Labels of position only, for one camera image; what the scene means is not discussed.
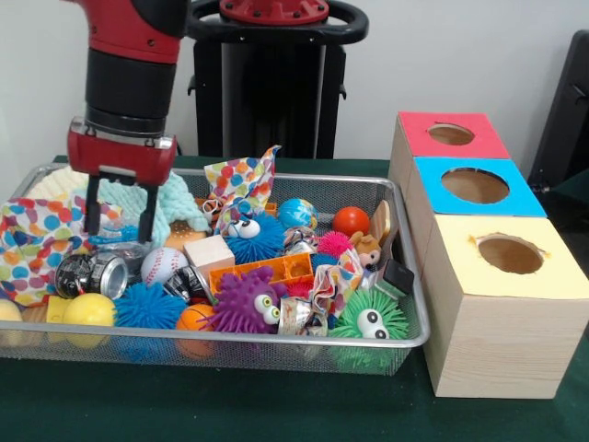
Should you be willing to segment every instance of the yellow ball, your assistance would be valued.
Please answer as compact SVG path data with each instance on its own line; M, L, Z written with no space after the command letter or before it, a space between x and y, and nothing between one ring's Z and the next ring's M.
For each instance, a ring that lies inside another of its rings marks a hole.
M22 315L17 305L8 299L0 299L0 320L22 321Z
M64 324L72 325L114 325L114 303L98 293L84 293L75 297L64 312ZM94 348L108 336L95 334L67 333L67 340L81 348Z
M17 305L8 299L0 299L0 320L22 321L22 315ZM22 331L4 331L0 334L0 347L17 347L22 339Z

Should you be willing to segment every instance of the baseball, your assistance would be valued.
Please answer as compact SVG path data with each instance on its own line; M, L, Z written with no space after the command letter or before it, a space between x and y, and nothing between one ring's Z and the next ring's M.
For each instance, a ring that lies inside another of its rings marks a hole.
M164 284L177 269L186 267L188 261L181 251L170 247L152 250L141 264L141 279L147 286L155 283Z

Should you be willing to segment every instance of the red box top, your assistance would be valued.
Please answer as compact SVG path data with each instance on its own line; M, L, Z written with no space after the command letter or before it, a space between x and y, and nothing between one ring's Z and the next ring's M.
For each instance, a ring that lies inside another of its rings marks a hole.
M484 113L400 112L415 157L509 158Z

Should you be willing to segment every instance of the box stack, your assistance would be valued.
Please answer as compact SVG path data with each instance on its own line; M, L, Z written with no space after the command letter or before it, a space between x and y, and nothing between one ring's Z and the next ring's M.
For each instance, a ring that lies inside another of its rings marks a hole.
M552 398L589 319L589 282L482 114L402 112L403 192L438 396Z

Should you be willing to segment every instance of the metal mesh tray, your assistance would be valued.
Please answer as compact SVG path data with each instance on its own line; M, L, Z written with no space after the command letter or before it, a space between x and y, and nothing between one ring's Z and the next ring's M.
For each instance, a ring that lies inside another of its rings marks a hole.
M51 164L32 170L13 196L26 195L43 177L63 166ZM208 193L209 186L202 170L175 171L188 183L192 194ZM409 224L397 184L378 178L277 174L271 201L281 204L295 197L305 198L317 208L319 233L330 229L333 215L340 208L355 205L372 214L380 201L386 199L391 207L393 222L398 223L399 234L395 240L387 239L383 247L383 259L391 257L393 250L397 260L417 273ZM419 278L415 278L412 295L400 300L400 307L410 324L406 340L0 321L0 342L6 343L10 339L19 342L18 346L1 346L0 357L393 375L411 348L425 343L430 334ZM64 337L63 333L68 333L69 339L60 339ZM180 346L186 344L207 345L213 354L201 358L187 357L179 350Z

